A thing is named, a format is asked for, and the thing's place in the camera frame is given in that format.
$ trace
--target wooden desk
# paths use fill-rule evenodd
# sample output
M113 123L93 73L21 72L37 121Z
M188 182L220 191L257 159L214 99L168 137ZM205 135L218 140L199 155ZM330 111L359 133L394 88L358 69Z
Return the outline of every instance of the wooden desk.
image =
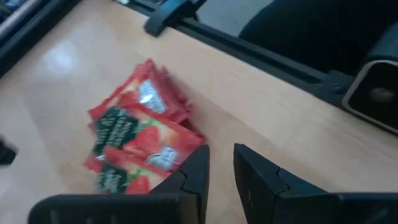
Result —
M398 192L398 139L173 29L155 39L146 17L84 0L0 80L0 133L20 150L0 172L0 223L25 223L38 200L92 193L81 163L94 136L86 110L152 57L196 101L211 147L209 224L244 223L232 151L242 142L329 191Z

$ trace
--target green label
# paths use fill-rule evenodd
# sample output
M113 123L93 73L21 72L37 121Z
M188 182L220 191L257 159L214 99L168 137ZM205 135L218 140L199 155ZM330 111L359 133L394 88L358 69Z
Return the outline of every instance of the green label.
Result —
M127 171L105 162L99 175L97 188L108 194L123 194L127 188Z
M95 123L97 141L94 147L96 156L103 156L105 146L121 149L122 146L136 137L134 131L138 120L129 116L124 110L112 107Z

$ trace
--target light wood surface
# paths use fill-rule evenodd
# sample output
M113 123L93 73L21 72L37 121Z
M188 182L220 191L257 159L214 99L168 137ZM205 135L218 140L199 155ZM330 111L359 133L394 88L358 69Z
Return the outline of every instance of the light wood surface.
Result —
M151 57L199 107L211 147L207 223L245 223L233 143L329 191L398 192L398 139L272 75L173 29L155 39L146 17L84 0L0 79L0 133L19 149L0 170L0 223L25 223L40 199L94 192L82 168L95 137L86 110Z

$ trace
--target stack of ketchup sachets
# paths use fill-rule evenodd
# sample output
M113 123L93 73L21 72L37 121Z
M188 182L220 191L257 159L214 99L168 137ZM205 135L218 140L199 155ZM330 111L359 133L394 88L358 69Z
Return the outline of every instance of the stack of ketchup sachets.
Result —
M188 118L195 107L152 60L88 111L97 141L85 166L104 194L148 194L205 138Z

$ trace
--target tomato ketchup sachet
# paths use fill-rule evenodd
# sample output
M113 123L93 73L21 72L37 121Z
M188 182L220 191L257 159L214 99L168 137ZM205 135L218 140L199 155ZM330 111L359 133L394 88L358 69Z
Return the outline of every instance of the tomato ketchup sachet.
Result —
M152 60L88 111L97 140L85 166L99 173L103 194L148 194L205 137L189 121L195 106Z

